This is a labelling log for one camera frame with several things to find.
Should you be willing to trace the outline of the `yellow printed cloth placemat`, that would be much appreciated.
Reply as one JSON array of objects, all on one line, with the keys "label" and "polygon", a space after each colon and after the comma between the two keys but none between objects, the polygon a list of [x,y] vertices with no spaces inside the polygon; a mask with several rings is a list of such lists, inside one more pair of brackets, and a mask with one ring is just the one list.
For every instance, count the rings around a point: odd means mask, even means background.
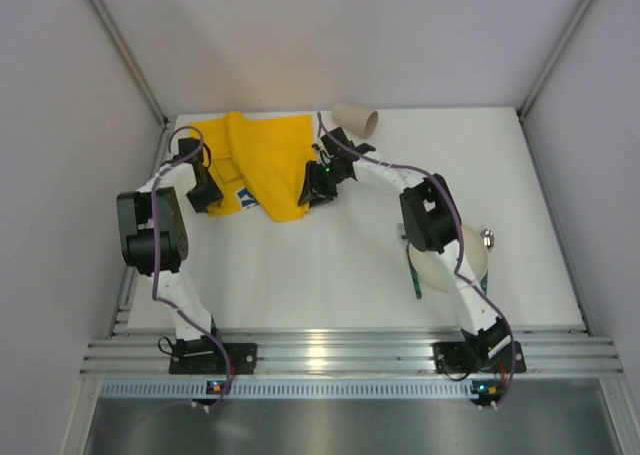
[{"label": "yellow printed cloth placemat", "polygon": [[240,112],[195,122],[211,151],[209,173],[223,200],[208,208],[222,217],[261,207],[274,222],[302,219],[306,164],[315,159],[309,115],[252,119]]}]

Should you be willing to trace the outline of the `beige paper cup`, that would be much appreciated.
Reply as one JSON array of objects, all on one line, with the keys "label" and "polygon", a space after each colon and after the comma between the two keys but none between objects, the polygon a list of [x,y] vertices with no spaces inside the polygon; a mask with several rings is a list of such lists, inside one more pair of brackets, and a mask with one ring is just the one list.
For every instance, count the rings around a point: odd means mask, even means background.
[{"label": "beige paper cup", "polygon": [[361,139],[368,139],[376,129],[379,114],[367,107],[338,103],[332,107],[331,117],[337,126]]}]

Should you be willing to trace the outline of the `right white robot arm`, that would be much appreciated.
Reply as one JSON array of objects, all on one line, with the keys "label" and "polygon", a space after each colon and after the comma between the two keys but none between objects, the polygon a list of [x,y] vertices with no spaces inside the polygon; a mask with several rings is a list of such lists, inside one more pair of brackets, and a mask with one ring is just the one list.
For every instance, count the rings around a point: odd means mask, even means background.
[{"label": "right white robot arm", "polygon": [[300,205],[333,201],[347,179],[390,193],[399,202],[413,267],[429,260],[443,276],[466,344],[485,360],[510,345],[510,326],[473,272],[462,217],[441,175],[385,161],[372,145],[354,144],[340,128],[326,131],[312,148],[317,158],[306,163]]}]

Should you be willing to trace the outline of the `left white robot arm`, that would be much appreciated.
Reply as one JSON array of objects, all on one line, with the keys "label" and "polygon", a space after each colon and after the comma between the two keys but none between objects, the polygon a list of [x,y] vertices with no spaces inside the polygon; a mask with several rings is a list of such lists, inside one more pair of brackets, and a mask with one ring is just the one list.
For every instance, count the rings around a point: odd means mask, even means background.
[{"label": "left white robot arm", "polygon": [[145,185],[116,197],[124,262],[151,283],[151,299],[169,312],[180,342],[214,334],[212,315],[184,267],[191,222],[223,200],[206,166],[209,160],[204,142],[181,138],[177,153]]}]

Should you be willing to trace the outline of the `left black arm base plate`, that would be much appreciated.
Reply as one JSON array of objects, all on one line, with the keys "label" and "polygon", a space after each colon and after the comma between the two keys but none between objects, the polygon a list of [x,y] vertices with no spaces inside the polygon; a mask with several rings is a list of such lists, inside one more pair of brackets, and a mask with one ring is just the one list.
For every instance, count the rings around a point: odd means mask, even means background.
[{"label": "left black arm base plate", "polygon": [[[258,360],[255,343],[224,343],[232,375],[252,375]],[[171,345],[171,375],[225,375],[227,364],[222,351],[207,337],[177,340]]]}]

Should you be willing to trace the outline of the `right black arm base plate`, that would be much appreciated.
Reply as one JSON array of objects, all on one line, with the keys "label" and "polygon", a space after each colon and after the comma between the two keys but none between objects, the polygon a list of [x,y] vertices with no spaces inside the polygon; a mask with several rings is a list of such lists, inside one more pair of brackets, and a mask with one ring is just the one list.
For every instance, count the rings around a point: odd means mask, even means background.
[{"label": "right black arm base plate", "polygon": [[453,378],[471,374],[508,374],[512,361],[515,361],[516,374],[527,371],[519,342],[504,347],[486,360],[476,354],[466,342],[438,342],[433,345],[432,350],[436,372]]}]

